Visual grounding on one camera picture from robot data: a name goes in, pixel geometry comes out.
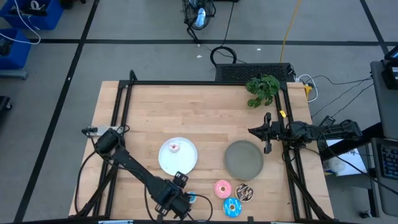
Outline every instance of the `table top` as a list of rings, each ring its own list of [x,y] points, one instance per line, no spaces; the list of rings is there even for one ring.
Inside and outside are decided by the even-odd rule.
[[[108,126],[111,122],[118,82],[103,82],[93,118],[93,126]],[[288,83],[290,104],[294,120],[311,123],[307,99],[301,83]],[[283,95],[282,109],[285,108]],[[216,197],[213,184],[220,179],[228,180],[233,189],[243,181],[233,179],[224,168],[224,152],[238,140],[253,142],[260,149],[264,143],[248,133],[248,128],[263,124],[266,112],[272,113],[272,120],[277,120],[275,103],[256,109],[247,107],[246,102],[253,96],[244,86],[187,86],[187,85],[134,85],[127,125],[131,130],[125,134],[126,149],[156,176],[172,179],[159,165],[158,153],[161,145],[173,137],[184,137],[197,148],[198,161],[188,174],[189,180],[185,191],[194,191],[207,196],[213,203],[213,221],[247,221],[253,216],[256,221],[293,221],[289,186],[285,164],[282,161],[282,143],[272,141],[272,152],[263,154],[264,167],[260,174],[250,181],[254,196],[243,204],[239,217],[228,218],[223,212],[223,200]],[[122,109],[119,110],[118,122]],[[315,142],[307,147],[317,150]],[[93,152],[88,141],[83,160]],[[323,174],[322,163],[317,154],[301,150],[302,164],[307,182],[307,189],[319,206],[329,216],[333,216],[328,189]],[[78,195],[78,207],[88,201],[98,186],[102,159],[94,155],[83,169]],[[302,197],[296,188],[301,217],[305,217]],[[100,214],[104,213],[105,202],[101,204]],[[149,208],[153,217],[155,203],[149,199]],[[72,206],[70,214],[75,214]],[[193,218],[207,219],[210,206],[206,200],[197,198],[192,205]],[[172,219],[170,212],[165,219]],[[120,170],[116,183],[111,218],[148,220],[144,203],[144,186],[133,175]]]
[[[398,90],[387,88],[381,75],[384,71],[382,62],[371,62],[371,70],[384,136],[398,140],[398,103],[394,103],[398,98]]]

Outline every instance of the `green plant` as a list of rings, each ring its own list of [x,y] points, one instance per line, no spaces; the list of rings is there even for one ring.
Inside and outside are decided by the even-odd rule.
[[[259,78],[252,78],[246,83],[246,89],[251,94],[257,96],[255,99],[248,100],[248,106],[258,107],[265,100],[264,105],[268,106],[272,103],[274,96],[278,93],[280,83],[278,79],[272,75],[261,74]]]

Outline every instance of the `gray plate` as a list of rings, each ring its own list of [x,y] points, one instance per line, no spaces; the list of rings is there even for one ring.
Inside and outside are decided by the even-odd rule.
[[[224,163],[231,177],[251,180],[261,172],[264,159],[255,144],[248,141],[236,141],[228,146]]]

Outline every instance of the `white cable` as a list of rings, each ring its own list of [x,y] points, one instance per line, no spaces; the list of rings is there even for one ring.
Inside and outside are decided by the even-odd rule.
[[[303,74],[303,75],[299,76],[297,79],[300,80],[300,78],[303,77],[303,76],[309,77],[309,78],[311,79],[311,82],[312,82],[313,87],[314,87],[314,89],[315,89],[315,93],[316,93],[317,95],[315,96],[314,99],[309,100],[308,102],[309,102],[309,103],[314,102],[314,101],[318,98],[318,89],[317,89],[317,86],[316,86],[315,82],[313,81],[313,79],[311,78],[311,76],[310,76],[309,74]]]
[[[4,38],[6,38],[6,39],[9,39],[9,40],[15,41],[15,42],[19,42],[19,43],[32,44],[32,45],[39,44],[40,41],[42,40],[41,37],[40,37],[40,35],[39,35],[38,33],[36,33],[32,28],[30,28],[30,26],[28,26],[28,25],[26,24],[26,22],[23,20],[23,18],[22,18],[22,16],[21,16],[21,13],[19,12],[19,7],[18,7],[17,0],[14,0],[14,2],[15,2],[15,7],[17,8],[18,16],[19,16],[19,18],[21,19],[21,21],[22,21],[22,22],[25,24],[25,26],[28,27],[34,34],[36,34],[36,36],[37,36],[39,39],[38,39],[38,41],[37,41],[36,43],[32,43],[32,42],[27,42],[27,41],[22,41],[22,40],[15,40],[15,39],[13,39],[13,38],[10,38],[10,37],[5,36],[5,35],[2,34],[2,33],[0,33],[0,36],[4,37]]]

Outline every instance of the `chocolate donut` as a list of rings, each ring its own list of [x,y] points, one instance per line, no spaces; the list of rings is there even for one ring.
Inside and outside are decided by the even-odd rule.
[[[250,202],[253,198],[253,189],[247,184],[239,184],[235,188],[235,196],[241,202]]]

